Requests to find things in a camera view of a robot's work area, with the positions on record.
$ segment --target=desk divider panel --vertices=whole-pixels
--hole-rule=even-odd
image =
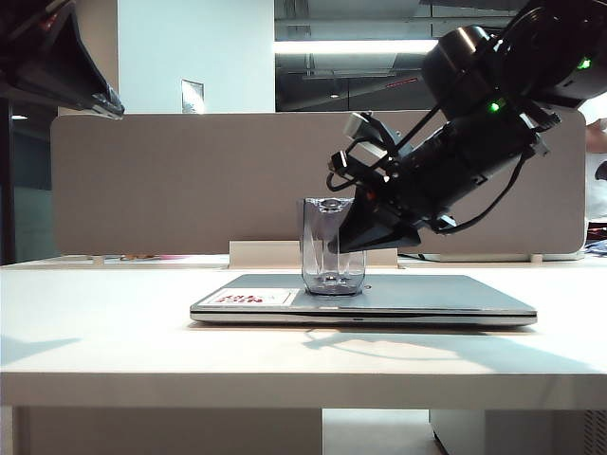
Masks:
[[[229,241],[296,240],[296,200],[331,195],[329,156],[348,144],[348,113],[65,116],[52,126],[55,236],[64,254],[227,253]],[[403,133],[424,111],[377,116]],[[584,122],[562,114],[551,149],[482,223],[453,236],[422,231],[435,254],[568,253],[584,237]],[[418,144],[444,122],[435,118]],[[483,211],[508,168],[457,203]],[[352,190],[339,193],[350,196]]]

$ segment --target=glass cup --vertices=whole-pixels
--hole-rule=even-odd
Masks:
[[[348,296],[360,292],[365,252],[340,253],[340,226],[354,199],[300,201],[302,277],[311,294]]]

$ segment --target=desk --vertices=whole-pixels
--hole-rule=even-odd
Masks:
[[[605,281],[607,262],[404,267],[370,273],[469,275],[535,306],[539,322],[514,332],[222,329],[190,321],[188,310],[243,273],[223,266],[7,267],[3,405],[308,416],[607,409],[607,305],[592,285]]]

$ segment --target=fluorescent light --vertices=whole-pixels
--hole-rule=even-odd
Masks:
[[[437,40],[276,41],[275,54],[427,54]]]

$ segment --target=laptop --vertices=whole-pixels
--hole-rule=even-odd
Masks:
[[[523,326],[537,311],[460,275],[368,275],[355,296],[313,296],[300,275],[250,274],[192,305],[210,324]]]

